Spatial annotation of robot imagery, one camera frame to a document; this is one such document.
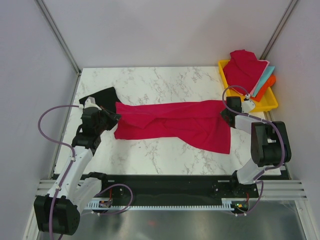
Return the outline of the left aluminium corner post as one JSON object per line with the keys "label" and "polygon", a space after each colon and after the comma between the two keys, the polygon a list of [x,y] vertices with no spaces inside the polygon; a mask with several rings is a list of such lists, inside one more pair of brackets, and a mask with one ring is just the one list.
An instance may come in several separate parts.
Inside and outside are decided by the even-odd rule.
{"label": "left aluminium corner post", "polygon": [[49,8],[47,7],[44,0],[35,0],[35,4],[38,6],[40,12],[45,18],[45,21],[47,22],[48,26],[50,27],[51,32],[53,33],[54,37],[56,38],[58,44],[60,45],[62,51],[64,52],[65,56],[67,57],[69,63],[71,64],[72,68],[76,72],[78,76],[81,75],[82,70],[79,67],[76,59],[74,58],[70,48],[67,45],[67,42],[65,41],[56,21],[54,20]]}

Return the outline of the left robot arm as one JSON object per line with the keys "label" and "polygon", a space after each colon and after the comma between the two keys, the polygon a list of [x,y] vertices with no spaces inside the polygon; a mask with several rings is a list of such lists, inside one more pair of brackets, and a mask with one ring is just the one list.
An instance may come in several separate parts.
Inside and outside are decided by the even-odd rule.
{"label": "left robot arm", "polygon": [[81,124],[78,126],[72,143],[66,143],[71,152],[67,162],[45,195],[34,200],[34,212],[38,229],[54,234],[73,235],[80,223],[85,206],[97,194],[106,196],[110,191],[108,182],[88,177],[79,184],[83,172],[95,155],[104,131],[111,130],[121,116],[94,103],[84,107]]}

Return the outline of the right aluminium corner post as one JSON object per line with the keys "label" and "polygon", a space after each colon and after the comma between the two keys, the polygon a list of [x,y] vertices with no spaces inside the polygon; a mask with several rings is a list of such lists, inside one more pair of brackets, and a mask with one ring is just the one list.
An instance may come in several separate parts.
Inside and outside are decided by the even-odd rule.
{"label": "right aluminium corner post", "polygon": [[297,5],[299,4],[300,0],[290,0],[288,6],[286,7],[283,15],[281,16],[277,26],[275,27],[270,39],[268,40],[262,54],[260,55],[260,60],[266,60],[268,55],[272,51],[275,43],[277,42],[278,38],[280,37],[281,33],[283,32],[286,24],[289,22],[292,14],[294,13]]}

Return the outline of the yellow plastic tray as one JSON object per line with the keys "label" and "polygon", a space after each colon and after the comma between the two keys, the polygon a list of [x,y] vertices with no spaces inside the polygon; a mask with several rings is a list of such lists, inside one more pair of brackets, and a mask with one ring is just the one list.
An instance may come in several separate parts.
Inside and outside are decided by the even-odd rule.
{"label": "yellow plastic tray", "polygon": [[[218,70],[221,77],[221,81],[223,84],[223,88],[226,89],[229,85],[227,83],[223,68],[227,65],[229,60],[219,60],[218,61]],[[240,97],[243,101],[245,96],[239,94],[236,92],[233,88],[228,89],[225,93],[226,97]],[[251,98],[253,102],[255,103],[255,108],[252,110],[252,112],[269,112],[273,109],[276,109],[279,104],[278,101],[272,91],[271,86],[268,86],[265,89],[264,95],[261,97],[260,101],[256,101],[255,99]]]}

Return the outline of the aluminium front rail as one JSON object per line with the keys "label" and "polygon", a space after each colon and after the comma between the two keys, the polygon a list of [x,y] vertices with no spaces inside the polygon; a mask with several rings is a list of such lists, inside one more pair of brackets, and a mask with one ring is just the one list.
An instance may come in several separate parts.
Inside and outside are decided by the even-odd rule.
{"label": "aluminium front rail", "polygon": [[[44,196],[52,187],[55,180],[40,180],[37,187],[36,196]],[[263,180],[263,191],[261,201],[306,201],[307,195],[304,187],[299,180]],[[261,184],[257,184],[256,191],[259,195]],[[222,200],[245,200],[246,194],[242,197],[231,196],[227,194],[219,197]]]}

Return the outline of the crimson t shirt in tray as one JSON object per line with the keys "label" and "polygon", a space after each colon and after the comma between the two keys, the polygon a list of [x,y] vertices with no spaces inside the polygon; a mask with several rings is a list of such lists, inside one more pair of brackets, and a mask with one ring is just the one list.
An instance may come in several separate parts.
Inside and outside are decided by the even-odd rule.
{"label": "crimson t shirt in tray", "polygon": [[229,86],[241,86],[245,91],[238,87],[235,90],[241,95],[246,95],[246,92],[254,92],[269,64],[267,60],[257,59],[253,52],[235,50],[230,53],[230,60],[223,68],[223,73]]}

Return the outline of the teal t shirt in tray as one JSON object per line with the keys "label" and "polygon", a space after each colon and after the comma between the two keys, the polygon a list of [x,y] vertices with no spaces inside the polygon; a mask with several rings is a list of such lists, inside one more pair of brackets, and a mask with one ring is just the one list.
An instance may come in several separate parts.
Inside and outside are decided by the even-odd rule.
{"label": "teal t shirt in tray", "polygon": [[263,74],[261,75],[261,77],[259,78],[254,90],[252,90],[251,96],[255,97],[257,95],[257,93],[259,92],[260,88],[264,85],[264,83],[268,80],[268,78],[272,75],[272,73],[274,72],[275,67],[274,66],[268,66]]}

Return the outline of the aluminium corner post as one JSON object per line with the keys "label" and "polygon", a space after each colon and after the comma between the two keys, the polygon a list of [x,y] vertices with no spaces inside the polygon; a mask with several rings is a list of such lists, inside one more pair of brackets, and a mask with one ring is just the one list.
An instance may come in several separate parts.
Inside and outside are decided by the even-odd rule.
{"label": "aluminium corner post", "polygon": [[268,40],[262,54],[260,55],[260,60],[266,60],[268,55],[272,51],[275,43],[277,42],[278,38],[280,37],[281,33],[283,32],[286,24],[289,22],[292,14],[294,13],[297,5],[299,4],[300,0],[290,0],[288,6],[286,7],[283,15],[281,16],[277,26],[275,27],[270,39]]}
{"label": "aluminium corner post", "polygon": [[67,42],[65,41],[56,21],[54,20],[49,8],[47,7],[44,0],[35,0],[35,4],[38,6],[40,12],[45,18],[45,21],[47,22],[48,26],[50,27],[51,32],[53,33],[54,37],[56,38],[58,44],[60,45],[62,51],[64,52],[65,56],[67,57],[69,63],[71,64],[72,68],[76,72],[78,76],[81,75],[82,70],[79,67],[76,59],[74,58],[70,48],[67,45]]}

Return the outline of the folded black t shirt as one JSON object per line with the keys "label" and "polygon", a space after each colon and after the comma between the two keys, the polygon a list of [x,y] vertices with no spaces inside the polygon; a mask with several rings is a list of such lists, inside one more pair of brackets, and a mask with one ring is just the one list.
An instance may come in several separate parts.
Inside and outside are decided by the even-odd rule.
{"label": "folded black t shirt", "polygon": [[120,103],[120,99],[116,93],[114,87],[105,88],[98,92],[92,93],[90,95],[84,96],[79,99],[79,103],[84,105],[87,98],[92,97],[95,100],[95,104],[99,107],[102,106],[104,109],[116,113],[116,103]]}

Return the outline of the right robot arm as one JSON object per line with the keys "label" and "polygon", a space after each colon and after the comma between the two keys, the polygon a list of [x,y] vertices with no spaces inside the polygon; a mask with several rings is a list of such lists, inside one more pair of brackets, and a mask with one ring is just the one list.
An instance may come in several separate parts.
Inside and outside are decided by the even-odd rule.
{"label": "right robot arm", "polygon": [[284,122],[245,113],[243,108],[254,103],[242,101],[238,96],[228,96],[222,103],[225,109],[220,114],[224,121],[231,128],[250,134],[250,159],[232,174],[229,184],[230,193],[240,197],[247,191],[247,186],[255,184],[266,171],[289,162],[292,151]]}

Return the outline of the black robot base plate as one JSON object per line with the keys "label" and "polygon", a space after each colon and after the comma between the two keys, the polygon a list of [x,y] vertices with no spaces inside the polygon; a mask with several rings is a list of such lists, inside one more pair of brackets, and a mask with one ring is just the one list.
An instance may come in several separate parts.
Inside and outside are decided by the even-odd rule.
{"label": "black robot base plate", "polygon": [[218,204],[220,197],[254,199],[256,184],[233,187],[231,175],[107,175],[89,173],[82,177],[102,181],[100,197],[120,204]]}

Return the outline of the crimson t shirt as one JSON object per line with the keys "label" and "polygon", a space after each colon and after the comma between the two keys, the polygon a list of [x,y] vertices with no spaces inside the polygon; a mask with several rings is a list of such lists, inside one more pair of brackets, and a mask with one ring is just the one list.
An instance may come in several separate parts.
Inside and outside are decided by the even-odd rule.
{"label": "crimson t shirt", "polygon": [[246,95],[246,92],[254,92],[269,64],[267,60],[257,59],[253,52],[235,50],[230,53],[230,60],[223,68],[223,73],[229,86],[241,86],[245,91],[238,87],[235,90],[241,95]]}
{"label": "crimson t shirt", "polygon": [[178,138],[194,148],[219,154],[231,151],[231,128],[221,117],[221,100],[149,105],[116,103],[118,140]]}

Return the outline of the orange t shirt in tray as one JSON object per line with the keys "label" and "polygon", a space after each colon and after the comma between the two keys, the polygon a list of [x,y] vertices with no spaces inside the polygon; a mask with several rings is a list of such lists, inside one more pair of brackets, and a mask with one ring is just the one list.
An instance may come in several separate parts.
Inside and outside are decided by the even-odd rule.
{"label": "orange t shirt in tray", "polygon": [[251,97],[254,101],[260,102],[265,93],[267,92],[267,89],[272,87],[276,83],[276,76],[272,74],[268,80],[263,84],[263,86],[260,88],[259,92],[256,94],[255,97]]}

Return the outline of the pink t shirt in tray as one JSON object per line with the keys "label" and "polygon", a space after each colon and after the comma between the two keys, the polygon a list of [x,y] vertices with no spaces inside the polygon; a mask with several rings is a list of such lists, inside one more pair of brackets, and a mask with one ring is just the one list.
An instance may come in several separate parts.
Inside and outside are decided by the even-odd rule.
{"label": "pink t shirt in tray", "polygon": [[225,78],[229,86],[240,86],[237,91],[250,94],[257,86],[261,76],[269,66],[266,60],[236,60],[232,58],[225,67]]}

